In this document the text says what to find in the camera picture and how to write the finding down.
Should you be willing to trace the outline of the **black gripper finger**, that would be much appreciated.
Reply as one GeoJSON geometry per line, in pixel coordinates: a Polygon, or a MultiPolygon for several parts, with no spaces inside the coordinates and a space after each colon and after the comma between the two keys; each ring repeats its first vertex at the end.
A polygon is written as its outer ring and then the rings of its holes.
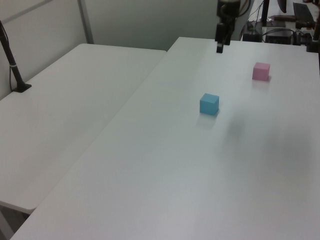
{"type": "Polygon", "coordinates": [[[228,18],[225,22],[225,39],[224,44],[229,46],[231,42],[232,34],[235,30],[236,18],[228,18]]]}
{"type": "Polygon", "coordinates": [[[215,41],[217,42],[216,52],[222,54],[224,47],[225,25],[218,23],[215,32],[215,41]]]}

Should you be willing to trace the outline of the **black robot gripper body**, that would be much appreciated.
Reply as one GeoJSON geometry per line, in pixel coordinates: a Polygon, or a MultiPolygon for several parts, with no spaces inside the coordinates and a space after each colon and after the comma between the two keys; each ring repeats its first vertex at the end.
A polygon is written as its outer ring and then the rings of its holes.
{"type": "Polygon", "coordinates": [[[218,0],[217,16],[219,18],[233,19],[240,15],[240,0],[218,0]]]}

